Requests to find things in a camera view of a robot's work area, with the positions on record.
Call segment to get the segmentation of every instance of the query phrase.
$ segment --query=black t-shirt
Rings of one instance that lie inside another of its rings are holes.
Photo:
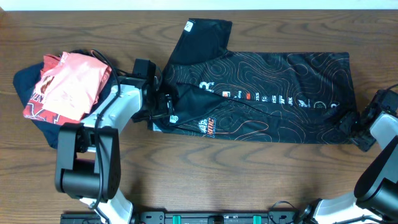
[[[189,19],[163,72],[174,115],[166,133],[241,141],[344,144],[356,111],[348,53],[226,49],[232,22]]]

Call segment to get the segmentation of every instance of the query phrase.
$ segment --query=wooden surface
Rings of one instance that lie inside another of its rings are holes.
[[[124,70],[135,58],[164,67],[189,17],[234,22],[228,48],[349,52],[359,109],[398,82],[396,11],[6,12],[0,17],[0,223],[59,223],[87,211],[54,187],[56,151],[22,117],[14,74],[44,54],[96,48]],[[266,210],[353,190],[378,155],[352,145],[220,141],[146,130],[121,135],[121,190],[139,208]]]

